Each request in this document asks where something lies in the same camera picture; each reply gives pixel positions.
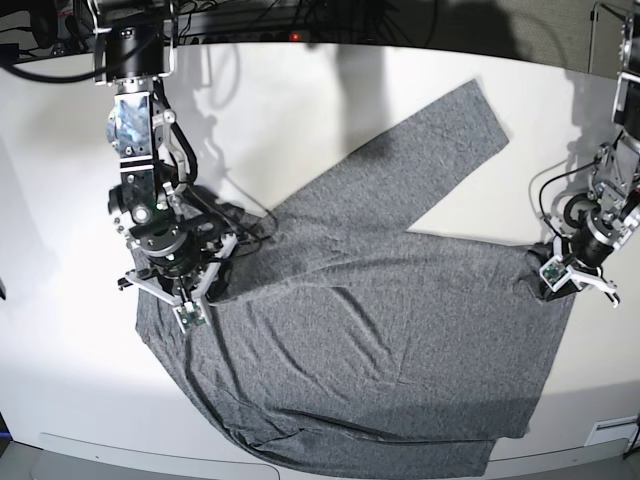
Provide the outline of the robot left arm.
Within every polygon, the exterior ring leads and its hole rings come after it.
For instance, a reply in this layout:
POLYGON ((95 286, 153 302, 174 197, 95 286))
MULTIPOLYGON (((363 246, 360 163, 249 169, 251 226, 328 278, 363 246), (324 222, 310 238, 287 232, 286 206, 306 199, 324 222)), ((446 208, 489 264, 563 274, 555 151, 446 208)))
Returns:
POLYGON ((538 191, 540 219, 551 241, 537 253, 540 265, 529 280, 533 296, 551 302, 588 289, 620 304, 615 282, 604 276, 603 264, 639 230, 639 3, 626 14, 619 49, 620 69, 611 120, 619 127, 613 140, 599 145, 593 160, 557 175, 560 179, 588 174, 583 191, 565 203, 562 215, 543 204, 546 186, 538 191))

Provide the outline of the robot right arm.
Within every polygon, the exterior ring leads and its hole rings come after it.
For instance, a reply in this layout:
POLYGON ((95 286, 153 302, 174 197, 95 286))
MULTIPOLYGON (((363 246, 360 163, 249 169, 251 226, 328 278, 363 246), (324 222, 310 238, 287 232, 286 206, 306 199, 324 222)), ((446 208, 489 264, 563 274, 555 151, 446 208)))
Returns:
POLYGON ((175 1, 91 1, 95 81, 116 89, 106 135, 119 157, 109 193, 117 232, 146 264, 120 288, 136 286, 179 314, 202 313, 226 286, 237 228, 210 193, 195 186, 197 160, 163 80, 176 67, 175 1))

